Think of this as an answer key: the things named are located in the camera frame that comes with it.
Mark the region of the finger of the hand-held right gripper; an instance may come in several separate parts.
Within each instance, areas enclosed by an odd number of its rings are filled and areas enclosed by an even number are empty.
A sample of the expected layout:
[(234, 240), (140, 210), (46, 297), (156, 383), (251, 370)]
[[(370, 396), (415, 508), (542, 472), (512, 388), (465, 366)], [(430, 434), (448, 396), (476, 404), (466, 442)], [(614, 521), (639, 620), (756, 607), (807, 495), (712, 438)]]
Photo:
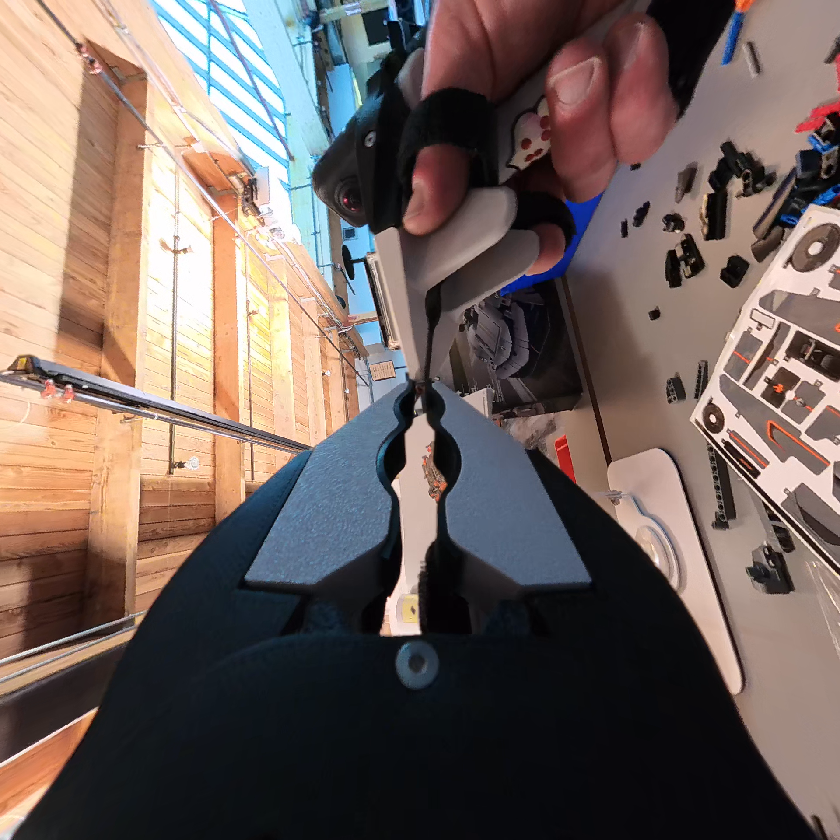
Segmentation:
[(410, 379), (432, 379), (425, 286), (431, 266), (431, 238), (389, 227), (374, 236), (381, 281)]
[(466, 332), (472, 354), (507, 378), (520, 370), (520, 307), (498, 294), (456, 303), (446, 281), (428, 292), (428, 380), (438, 377), (456, 334)]

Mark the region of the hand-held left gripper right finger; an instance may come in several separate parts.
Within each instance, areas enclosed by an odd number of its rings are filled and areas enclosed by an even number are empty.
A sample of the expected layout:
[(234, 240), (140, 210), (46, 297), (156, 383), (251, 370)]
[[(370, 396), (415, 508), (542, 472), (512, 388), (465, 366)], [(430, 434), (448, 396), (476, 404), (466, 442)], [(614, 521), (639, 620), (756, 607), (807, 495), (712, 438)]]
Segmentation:
[(427, 556), (427, 631), (478, 632), (499, 604), (592, 578), (526, 449), (443, 383), (427, 386), (444, 481)]

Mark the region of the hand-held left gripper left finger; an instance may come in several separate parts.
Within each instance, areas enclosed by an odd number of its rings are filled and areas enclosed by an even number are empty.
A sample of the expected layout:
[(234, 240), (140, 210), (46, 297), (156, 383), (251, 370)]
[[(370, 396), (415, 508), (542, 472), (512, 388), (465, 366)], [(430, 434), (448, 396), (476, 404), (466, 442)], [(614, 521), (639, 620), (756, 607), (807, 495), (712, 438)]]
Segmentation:
[(398, 385), (318, 444), (245, 575), (245, 587), (327, 602), (379, 631), (402, 568), (393, 480), (406, 463), (415, 383)]

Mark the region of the lego sticker sheet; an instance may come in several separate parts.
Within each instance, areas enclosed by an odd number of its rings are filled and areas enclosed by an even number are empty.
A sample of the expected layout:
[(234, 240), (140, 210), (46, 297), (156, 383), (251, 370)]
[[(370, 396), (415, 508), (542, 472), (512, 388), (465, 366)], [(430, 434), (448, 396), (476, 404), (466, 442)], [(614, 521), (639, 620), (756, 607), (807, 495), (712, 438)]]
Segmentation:
[(839, 212), (811, 205), (744, 303), (691, 421), (839, 572)]

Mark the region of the dark lego set box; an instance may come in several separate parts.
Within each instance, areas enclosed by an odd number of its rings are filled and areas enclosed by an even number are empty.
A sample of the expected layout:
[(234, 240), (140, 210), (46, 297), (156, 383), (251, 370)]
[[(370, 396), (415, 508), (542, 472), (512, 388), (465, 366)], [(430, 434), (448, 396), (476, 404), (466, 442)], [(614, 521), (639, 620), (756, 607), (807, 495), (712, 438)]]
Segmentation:
[(501, 418), (574, 409), (583, 385), (557, 283), (547, 280), (468, 308), (448, 363), (461, 395), (488, 389)]

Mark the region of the person's right hand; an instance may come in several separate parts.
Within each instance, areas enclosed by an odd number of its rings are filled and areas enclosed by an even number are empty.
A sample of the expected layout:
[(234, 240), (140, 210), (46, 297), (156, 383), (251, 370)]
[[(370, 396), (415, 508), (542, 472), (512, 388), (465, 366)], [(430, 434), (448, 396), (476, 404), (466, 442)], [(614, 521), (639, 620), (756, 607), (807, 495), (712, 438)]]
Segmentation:
[(547, 67), (550, 152), (508, 184), (573, 203), (601, 195), (619, 165), (648, 161), (676, 126), (662, 28), (622, 2), (436, 2), (422, 98), (457, 88), (505, 100)]

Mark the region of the silver hard case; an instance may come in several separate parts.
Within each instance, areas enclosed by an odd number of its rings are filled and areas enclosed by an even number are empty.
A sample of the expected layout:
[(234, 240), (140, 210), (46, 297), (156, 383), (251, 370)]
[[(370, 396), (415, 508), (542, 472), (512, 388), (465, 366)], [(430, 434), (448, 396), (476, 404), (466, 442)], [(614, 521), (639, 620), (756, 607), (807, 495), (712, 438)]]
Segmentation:
[(364, 270), (371, 288), (383, 344), (388, 350), (401, 350), (402, 344), (396, 327), (390, 293), (386, 288), (382, 263), (376, 252), (372, 251), (365, 256)]

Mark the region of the blue plastic bin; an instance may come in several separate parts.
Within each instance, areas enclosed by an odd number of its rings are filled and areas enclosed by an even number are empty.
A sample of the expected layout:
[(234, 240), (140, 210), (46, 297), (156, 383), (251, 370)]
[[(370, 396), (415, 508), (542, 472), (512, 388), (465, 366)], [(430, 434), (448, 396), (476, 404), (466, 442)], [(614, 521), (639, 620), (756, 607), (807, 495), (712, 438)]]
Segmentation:
[(551, 269), (548, 269), (543, 273), (525, 275), (521, 276), (520, 278), (517, 278), (516, 280), (509, 283), (507, 286), (501, 288), (499, 290), (499, 294), (502, 296), (510, 295), (515, 291), (534, 287), (544, 281), (556, 280), (563, 277), (565, 272), (569, 268), (572, 259), (574, 258), (576, 250), (578, 249), (581, 243), (586, 229), (589, 227), (592, 221), (595, 211), (602, 200), (602, 196), (603, 194), (595, 196), (594, 198), (585, 203), (568, 204), (568, 207), (574, 220), (576, 233), (571, 240), (571, 244), (566, 246), (565, 251), (563, 252), (563, 257), (557, 264), (555, 264), (554, 266), (552, 266)]

